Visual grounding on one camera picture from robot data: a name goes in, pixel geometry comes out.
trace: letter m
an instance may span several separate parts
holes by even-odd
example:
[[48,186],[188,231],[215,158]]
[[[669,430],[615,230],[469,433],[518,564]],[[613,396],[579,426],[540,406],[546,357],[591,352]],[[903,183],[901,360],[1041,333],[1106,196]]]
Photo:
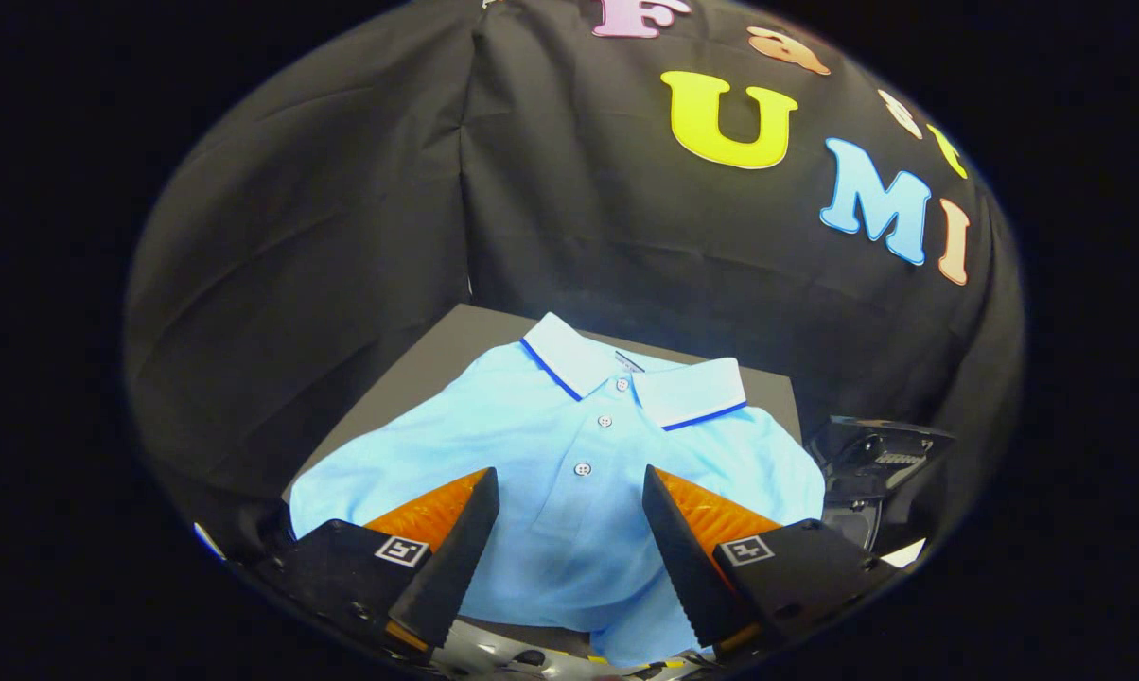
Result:
[[846,233],[860,230],[855,215],[857,204],[863,212],[868,238],[878,240],[890,223],[896,219],[893,233],[885,239],[892,254],[908,263],[920,265],[924,256],[924,218],[932,190],[924,181],[903,171],[894,178],[890,189],[880,184],[880,175],[868,157],[868,151],[843,139],[826,139],[826,148],[834,153],[838,170],[835,173],[835,197],[821,211],[821,221]]

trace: white collar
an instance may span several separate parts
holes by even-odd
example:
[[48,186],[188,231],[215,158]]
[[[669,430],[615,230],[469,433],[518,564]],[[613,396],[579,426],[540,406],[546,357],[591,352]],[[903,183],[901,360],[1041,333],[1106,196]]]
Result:
[[[616,358],[617,348],[579,335],[552,313],[544,314],[521,342],[574,400],[593,393],[617,371],[630,371]],[[648,366],[647,371],[633,372],[633,391],[641,409],[664,430],[746,407],[746,391],[734,358],[679,366],[626,350],[623,354],[638,366]]]

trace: light blue polo shirt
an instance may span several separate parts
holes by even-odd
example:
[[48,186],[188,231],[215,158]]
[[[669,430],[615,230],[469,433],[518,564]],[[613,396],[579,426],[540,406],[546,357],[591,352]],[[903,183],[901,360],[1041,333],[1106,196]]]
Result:
[[641,508],[646,465],[789,525],[821,517],[823,476],[732,358],[680,366],[624,352],[547,314],[439,395],[342,445],[289,500],[297,538],[366,525],[475,470],[500,511],[460,614],[589,631],[612,664],[699,649]]

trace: foam letter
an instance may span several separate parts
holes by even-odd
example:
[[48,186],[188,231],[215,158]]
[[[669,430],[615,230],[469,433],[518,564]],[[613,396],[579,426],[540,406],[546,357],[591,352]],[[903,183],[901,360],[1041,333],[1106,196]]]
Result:
[[958,173],[961,178],[964,178],[964,180],[968,180],[968,173],[964,172],[964,169],[960,167],[959,161],[956,159],[959,156],[959,154],[956,153],[956,149],[954,147],[952,147],[952,143],[947,140],[944,133],[937,131],[932,124],[927,124],[927,130],[932,131],[932,134],[935,136],[935,141],[939,142],[939,146],[941,146],[941,151],[944,153],[944,158],[947,159],[947,163],[949,163],[952,170],[954,170],[956,173]]
[[821,221],[839,231],[859,232],[860,220],[855,216],[859,203],[868,238],[876,241],[896,219],[898,224],[885,239],[885,246],[908,263],[923,264],[924,218],[927,199],[932,197],[929,187],[903,171],[898,173],[890,189],[885,189],[868,151],[834,137],[826,139],[826,147],[835,155],[837,172],[835,197],[829,207],[821,211]]
[[816,74],[829,75],[829,69],[818,60],[818,56],[796,40],[782,33],[765,30],[765,27],[753,25],[747,26],[746,30],[751,33],[751,47],[763,55],[787,61],[787,64],[798,64],[802,68],[810,69]]
[[789,112],[794,99],[762,87],[747,87],[746,95],[759,102],[759,138],[735,142],[721,133],[721,93],[729,83],[720,77],[666,72],[662,81],[670,85],[670,129],[688,151],[713,163],[739,169],[769,169],[785,159],[789,147]]
[[941,198],[941,206],[944,207],[949,223],[949,243],[941,257],[941,274],[964,286],[968,284],[968,274],[964,271],[964,243],[968,231],[968,215],[947,198]]
[[902,124],[903,129],[907,129],[907,131],[913,134],[916,139],[924,138],[924,131],[918,129],[918,124],[915,122],[915,116],[911,116],[910,112],[907,112],[906,105],[899,102],[899,100],[893,98],[893,95],[890,95],[885,90],[877,90],[877,92],[879,92],[880,98],[885,100],[885,107],[888,108],[890,113],[893,114],[893,117]]
[[659,31],[646,25],[645,19],[661,27],[674,23],[674,14],[691,14],[691,7],[682,0],[600,0],[604,3],[604,23],[597,25],[595,33],[600,38],[657,38]]

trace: black background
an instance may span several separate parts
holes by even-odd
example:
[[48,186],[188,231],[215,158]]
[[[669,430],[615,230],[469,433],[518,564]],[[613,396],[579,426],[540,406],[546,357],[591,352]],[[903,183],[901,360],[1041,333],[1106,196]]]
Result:
[[[776,673],[1139,679],[1139,14],[768,7],[975,150],[1018,230],[1033,323],[1018,444],[984,507]],[[254,87],[380,9],[0,3],[0,678],[385,678],[195,542],[131,457],[116,363],[130,254],[172,170]]]

